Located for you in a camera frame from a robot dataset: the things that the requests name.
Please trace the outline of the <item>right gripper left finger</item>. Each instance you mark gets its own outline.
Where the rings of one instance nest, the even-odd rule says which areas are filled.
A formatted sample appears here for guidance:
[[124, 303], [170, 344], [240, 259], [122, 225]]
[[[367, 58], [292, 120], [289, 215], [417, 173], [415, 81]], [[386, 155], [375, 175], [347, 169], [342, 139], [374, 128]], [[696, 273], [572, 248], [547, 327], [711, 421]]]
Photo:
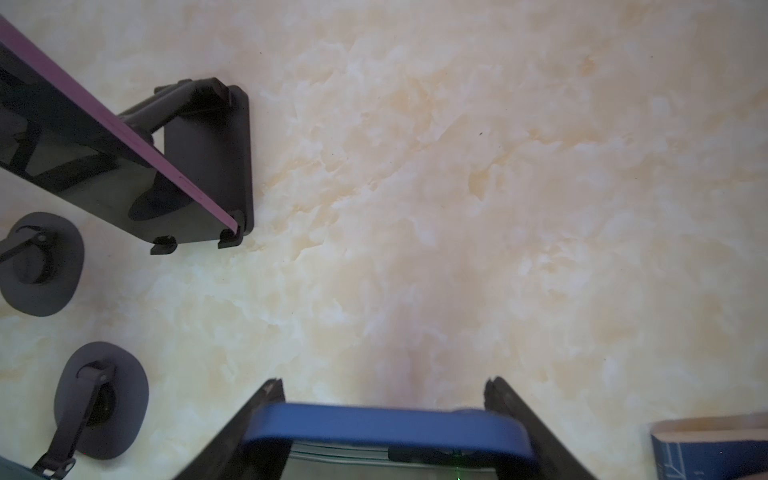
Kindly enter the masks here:
[[246, 439], [262, 408], [284, 403], [281, 379], [267, 380], [176, 479], [279, 479], [286, 465], [286, 441]]

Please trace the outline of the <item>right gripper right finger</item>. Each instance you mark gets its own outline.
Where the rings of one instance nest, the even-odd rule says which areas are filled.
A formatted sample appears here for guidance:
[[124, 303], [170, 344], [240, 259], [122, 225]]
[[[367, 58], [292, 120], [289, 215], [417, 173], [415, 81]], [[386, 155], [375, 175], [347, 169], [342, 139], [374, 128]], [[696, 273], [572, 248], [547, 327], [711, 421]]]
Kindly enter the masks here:
[[498, 479], [596, 479], [504, 378], [497, 376], [486, 382], [484, 407], [521, 423], [533, 452], [532, 460], [501, 460], [495, 466]]

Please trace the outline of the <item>blue phone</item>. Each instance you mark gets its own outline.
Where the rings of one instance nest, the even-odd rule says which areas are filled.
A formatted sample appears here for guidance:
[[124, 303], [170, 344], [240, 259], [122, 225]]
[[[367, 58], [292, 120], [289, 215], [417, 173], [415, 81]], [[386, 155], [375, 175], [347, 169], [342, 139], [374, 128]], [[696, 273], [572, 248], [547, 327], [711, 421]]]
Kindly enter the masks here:
[[295, 441], [479, 454], [493, 466], [528, 466], [535, 460], [532, 442], [519, 421], [476, 409], [273, 403], [252, 415], [241, 444]]

